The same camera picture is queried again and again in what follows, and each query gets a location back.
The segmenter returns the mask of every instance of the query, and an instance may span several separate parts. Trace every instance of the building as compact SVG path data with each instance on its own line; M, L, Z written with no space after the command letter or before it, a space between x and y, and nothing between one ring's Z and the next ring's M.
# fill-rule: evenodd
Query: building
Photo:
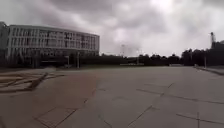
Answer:
M211 49L215 50L224 50L224 40L223 41L216 41L215 34L211 32Z
M10 25L0 22L0 49L7 60L34 64L41 58L99 54L98 35L51 27Z

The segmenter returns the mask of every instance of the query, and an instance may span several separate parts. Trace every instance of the building roof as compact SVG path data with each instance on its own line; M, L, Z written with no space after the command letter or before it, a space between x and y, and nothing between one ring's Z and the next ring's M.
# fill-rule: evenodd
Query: building roof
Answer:
M69 29L64 29L64 28L56 28L52 26L35 26L35 25L10 25L9 27L27 27L27 28L38 28L38 29L50 29L53 31L68 31L68 32L77 32L77 33L82 33L82 34L89 34L89 35L94 35L94 36L99 36L96 34L91 34L91 33L85 33L85 32L80 32L80 31L75 31L75 30L69 30Z

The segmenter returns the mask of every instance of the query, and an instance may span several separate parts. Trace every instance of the overcast sky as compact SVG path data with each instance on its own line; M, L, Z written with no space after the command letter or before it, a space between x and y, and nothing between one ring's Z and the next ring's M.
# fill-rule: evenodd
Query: overcast sky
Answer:
M100 35L100 52L180 55L224 40L224 0L0 0L0 21Z

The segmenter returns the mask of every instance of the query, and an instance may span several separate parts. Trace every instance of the ground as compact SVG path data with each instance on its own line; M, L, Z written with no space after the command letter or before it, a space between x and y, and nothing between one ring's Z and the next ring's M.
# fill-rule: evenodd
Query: ground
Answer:
M34 91L0 93L0 128L224 127L224 79L210 72L147 67L16 73L30 72L58 77Z

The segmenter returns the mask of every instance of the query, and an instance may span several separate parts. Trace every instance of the lamp post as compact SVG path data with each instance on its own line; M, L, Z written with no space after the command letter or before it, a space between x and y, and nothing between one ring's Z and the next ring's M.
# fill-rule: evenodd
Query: lamp post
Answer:
M79 52L77 53L77 68L79 68Z

